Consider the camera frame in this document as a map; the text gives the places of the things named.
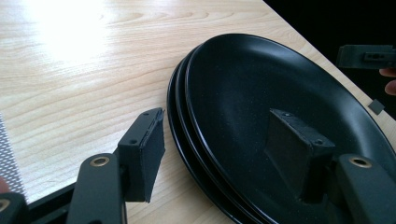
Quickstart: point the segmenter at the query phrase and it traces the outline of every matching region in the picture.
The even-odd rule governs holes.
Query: wood grain
[[[176,65],[215,35],[273,39],[322,66],[364,106],[371,103],[259,0],[5,0],[0,18],[0,112],[29,202],[74,182],[86,158],[112,152],[141,112],[166,108]],[[395,121],[370,114],[395,147]],[[231,222],[191,178],[167,118],[164,134],[153,198],[128,204],[130,222]]]

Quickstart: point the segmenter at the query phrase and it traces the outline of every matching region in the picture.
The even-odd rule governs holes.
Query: black holder
[[[380,164],[334,156],[333,142],[314,128],[289,112],[270,112],[265,153],[296,200],[327,199],[330,223],[396,223],[396,183]]]
[[[338,50],[335,64],[360,69],[396,67],[396,49],[392,45],[344,45]]]
[[[113,154],[89,157],[75,184],[29,205],[19,193],[0,194],[0,222],[127,223],[125,202],[149,202],[163,157],[163,110],[142,113]]]

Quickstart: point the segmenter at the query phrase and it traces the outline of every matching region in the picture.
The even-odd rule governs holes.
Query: stack of plates
[[[265,155],[270,108],[330,138],[334,156],[360,154],[396,173],[389,142],[359,102],[319,66],[262,37],[220,35],[194,49],[172,75],[167,107],[183,161],[236,223],[327,222],[325,204],[296,201]]]

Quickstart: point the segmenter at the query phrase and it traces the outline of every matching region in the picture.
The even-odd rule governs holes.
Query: black mount
[[[0,222],[127,223],[125,202],[148,202],[163,157],[163,110],[139,115],[113,154],[89,157],[75,184],[29,205],[19,193],[0,194]]]
[[[380,69],[396,66],[392,45],[344,45],[335,63],[340,68]]]
[[[356,154],[335,157],[334,149],[291,113],[270,111],[265,153],[296,200],[327,200],[330,223],[396,223],[395,181],[377,162]]]

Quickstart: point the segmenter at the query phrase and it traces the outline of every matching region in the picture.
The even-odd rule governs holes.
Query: finger
[[[384,77],[396,77],[396,68],[379,69],[379,74],[381,74]]]
[[[7,192],[9,192],[8,184],[3,179],[3,177],[0,176],[0,193],[7,193]]]
[[[396,80],[391,81],[385,86],[385,92],[389,95],[396,96]]]

